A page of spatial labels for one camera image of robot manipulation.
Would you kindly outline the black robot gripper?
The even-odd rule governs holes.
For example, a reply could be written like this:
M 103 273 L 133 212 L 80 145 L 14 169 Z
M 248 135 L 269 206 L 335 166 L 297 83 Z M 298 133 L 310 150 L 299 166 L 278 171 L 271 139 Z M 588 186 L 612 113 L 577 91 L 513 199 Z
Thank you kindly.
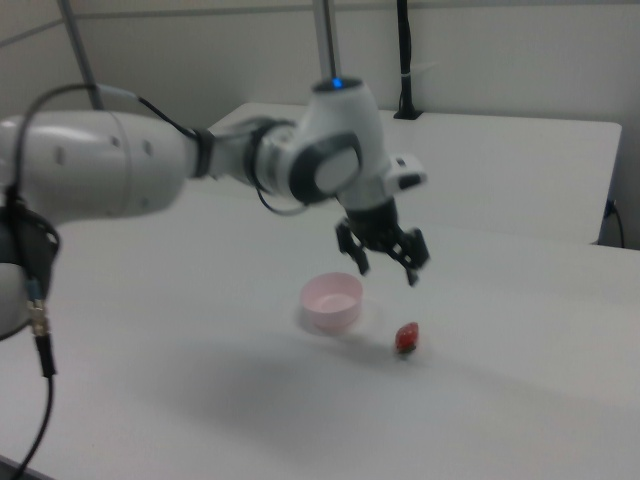
M 359 273 L 365 276 L 370 269 L 364 248 L 389 251 L 389 256 L 404 268 L 409 286 L 415 287 L 430 255 L 420 229 L 400 228 L 395 200 L 364 210 L 347 209 L 346 216 L 335 227 L 338 248 L 355 262 Z

